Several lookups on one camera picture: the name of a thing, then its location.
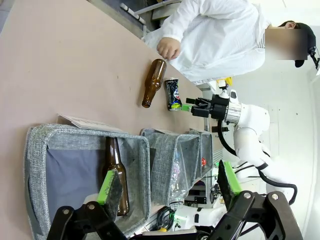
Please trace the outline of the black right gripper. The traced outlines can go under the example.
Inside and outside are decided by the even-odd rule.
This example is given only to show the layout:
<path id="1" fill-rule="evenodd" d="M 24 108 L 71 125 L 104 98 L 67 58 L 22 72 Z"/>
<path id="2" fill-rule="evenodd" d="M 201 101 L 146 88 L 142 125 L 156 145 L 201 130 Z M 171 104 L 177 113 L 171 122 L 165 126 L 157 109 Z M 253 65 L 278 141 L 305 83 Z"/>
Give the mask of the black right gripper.
<path id="1" fill-rule="evenodd" d="M 224 120 L 229 105 L 229 98 L 222 98 L 218 94 L 213 94 L 211 99 L 207 98 L 186 98 L 187 104 L 182 104 L 181 110 L 191 113 L 193 116 L 199 117 L 200 103 L 204 104 L 204 118 L 211 116 L 212 119 Z"/>

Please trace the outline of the green padded left gripper right finger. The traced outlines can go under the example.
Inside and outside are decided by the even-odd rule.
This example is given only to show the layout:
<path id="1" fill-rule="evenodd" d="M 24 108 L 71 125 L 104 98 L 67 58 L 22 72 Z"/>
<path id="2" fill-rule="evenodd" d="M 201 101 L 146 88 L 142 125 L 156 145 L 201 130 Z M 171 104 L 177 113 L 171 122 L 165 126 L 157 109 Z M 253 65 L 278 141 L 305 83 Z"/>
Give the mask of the green padded left gripper right finger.
<path id="1" fill-rule="evenodd" d="M 213 240 L 236 240 L 260 228 L 266 240 L 302 240 L 303 236 L 287 201 L 280 191 L 260 195 L 242 190 L 228 162 L 220 161 L 217 183 L 227 212 L 214 231 Z"/>

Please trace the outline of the green padded left gripper left finger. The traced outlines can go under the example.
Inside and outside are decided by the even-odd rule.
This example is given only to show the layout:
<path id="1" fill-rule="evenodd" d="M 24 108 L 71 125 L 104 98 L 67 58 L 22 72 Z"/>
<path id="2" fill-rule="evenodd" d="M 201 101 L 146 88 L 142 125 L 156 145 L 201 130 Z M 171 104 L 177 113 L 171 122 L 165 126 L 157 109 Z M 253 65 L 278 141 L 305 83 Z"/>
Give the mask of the green padded left gripper left finger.
<path id="1" fill-rule="evenodd" d="M 127 237 L 115 224 L 123 187 L 117 170 L 109 170 L 96 200 L 78 209 L 61 206 L 49 230 L 51 240 L 84 240 L 97 233 L 101 240 L 125 240 Z"/>

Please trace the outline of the person's right hand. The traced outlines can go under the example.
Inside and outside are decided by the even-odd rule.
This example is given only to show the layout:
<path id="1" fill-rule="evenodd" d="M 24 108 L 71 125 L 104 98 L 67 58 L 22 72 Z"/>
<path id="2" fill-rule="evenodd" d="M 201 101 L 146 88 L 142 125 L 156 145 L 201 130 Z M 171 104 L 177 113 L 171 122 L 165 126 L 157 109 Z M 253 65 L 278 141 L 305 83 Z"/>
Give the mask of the person's right hand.
<path id="1" fill-rule="evenodd" d="M 171 37 L 163 37 L 159 41 L 156 49 L 164 59 L 170 61 L 179 56 L 181 43 Z"/>

